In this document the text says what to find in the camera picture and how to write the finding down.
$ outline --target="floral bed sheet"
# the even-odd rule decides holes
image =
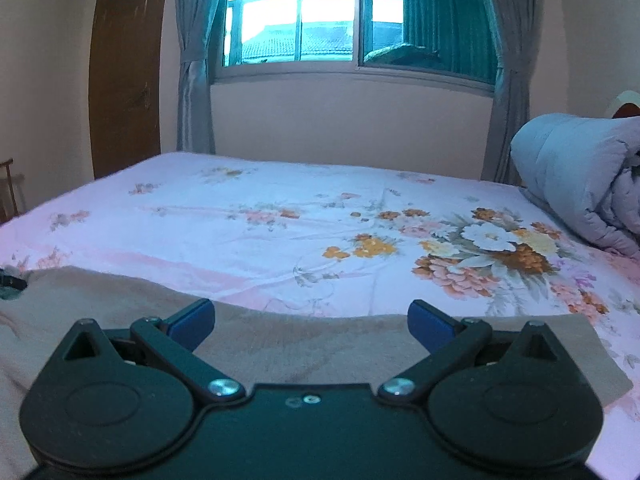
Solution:
[[[171,153],[0,228],[0,266],[67,265],[303,316],[404,314],[415,298],[452,316],[582,313],[634,383],[589,464],[640,474],[640,267],[515,187]]]

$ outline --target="brown wooden door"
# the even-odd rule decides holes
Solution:
[[[89,65],[96,178],[160,153],[159,72],[164,0],[97,0]]]

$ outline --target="curtain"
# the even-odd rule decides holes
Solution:
[[[180,39],[178,151],[215,153],[207,53],[220,0],[175,0]]]
[[[403,41],[438,54],[440,70],[494,82],[497,58],[483,0],[404,0]]]
[[[529,121],[529,83],[538,49],[536,0],[484,0],[498,57],[482,179],[519,184],[511,139]]]

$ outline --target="tiled roof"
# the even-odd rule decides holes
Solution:
[[[353,51],[351,22],[304,23],[302,56],[349,55]],[[293,58],[296,25],[268,25],[242,45],[242,61],[270,57]],[[401,23],[374,22],[374,50],[402,41]]]

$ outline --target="window sill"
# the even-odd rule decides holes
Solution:
[[[213,84],[286,80],[313,77],[340,77],[369,81],[415,84],[468,92],[485,97],[494,96],[494,86],[475,79],[447,72],[427,72],[381,66],[357,66],[343,61],[290,61],[230,66],[218,69]]]

